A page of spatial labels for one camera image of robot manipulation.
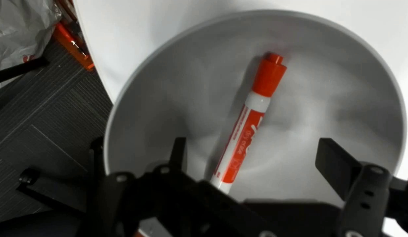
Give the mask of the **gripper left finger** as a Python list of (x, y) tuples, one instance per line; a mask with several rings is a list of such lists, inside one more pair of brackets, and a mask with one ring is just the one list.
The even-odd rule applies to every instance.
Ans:
[(155, 217), (172, 237), (277, 237), (262, 217), (181, 171), (186, 144), (175, 138), (168, 163), (141, 177), (112, 174), (116, 184), (106, 192), (103, 235), (131, 237), (141, 221)]

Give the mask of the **orange bar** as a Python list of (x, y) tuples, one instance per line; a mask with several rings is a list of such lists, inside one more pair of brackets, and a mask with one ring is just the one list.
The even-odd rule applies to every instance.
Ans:
[(61, 22), (55, 25), (52, 34), (53, 38), (58, 41), (87, 71), (94, 70), (94, 62), (91, 59), (85, 44), (77, 37), (74, 37), (70, 31)]

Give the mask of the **black stand foot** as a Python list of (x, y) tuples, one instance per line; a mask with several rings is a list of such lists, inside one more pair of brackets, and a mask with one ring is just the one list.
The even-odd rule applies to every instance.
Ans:
[(103, 140), (95, 138), (81, 153), (84, 167), (52, 146), (37, 146), (29, 154), (30, 162), (18, 178), (17, 191), (49, 208), (24, 221), (34, 221), (29, 226), (30, 237), (88, 237), (78, 231), (105, 177)]

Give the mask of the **white plastic bag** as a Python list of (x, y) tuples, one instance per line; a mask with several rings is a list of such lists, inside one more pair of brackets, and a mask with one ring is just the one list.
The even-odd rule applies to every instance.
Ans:
[(0, 0), (0, 71), (40, 58), (61, 18), (54, 0)]

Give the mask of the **black stand leg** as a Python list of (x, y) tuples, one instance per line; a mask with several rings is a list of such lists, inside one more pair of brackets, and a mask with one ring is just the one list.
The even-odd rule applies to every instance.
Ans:
[(0, 83), (5, 82), (11, 78), (26, 74), (36, 69), (40, 69), (49, 64), (49, 61), (40, 57), (38, 59), (29, 60), (26, 63), (19, 64), (17, 66), (12, 66), (7, 69), (0, 70)]

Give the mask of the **grey bowl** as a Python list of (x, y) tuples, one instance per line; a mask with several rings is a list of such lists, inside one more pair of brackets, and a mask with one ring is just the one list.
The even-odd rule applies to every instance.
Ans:
[(262, 56), (287, 67), (230, 196), (342, 200), (317, 171), (318, 140), (389, 171), (405, 145), (406, 116), (396, 79), (382, 58), (347, 29), (295, 12), (235, 13), (175, 36), (123, 87), (104, 139), (107, 174), (136, 177), (165, 163), (187, 138), (184, 170), (209, 179)]

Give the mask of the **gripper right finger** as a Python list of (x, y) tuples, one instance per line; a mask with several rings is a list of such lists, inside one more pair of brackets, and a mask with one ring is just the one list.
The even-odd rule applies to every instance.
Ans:
[(356, 160), (331, 138), (319, 139), (315, 166), (344, 201), (334, 237), (386, 237), (386, 217), (408, 233), (408, 180)]

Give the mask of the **red dry erase marker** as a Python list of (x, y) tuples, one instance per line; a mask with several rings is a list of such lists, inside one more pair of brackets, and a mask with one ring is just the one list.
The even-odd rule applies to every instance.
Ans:
[(250, 92), (240, 110), (210, 183), (228, 194), (287, 67), (283, 57), (267, 53), (261, 59)]

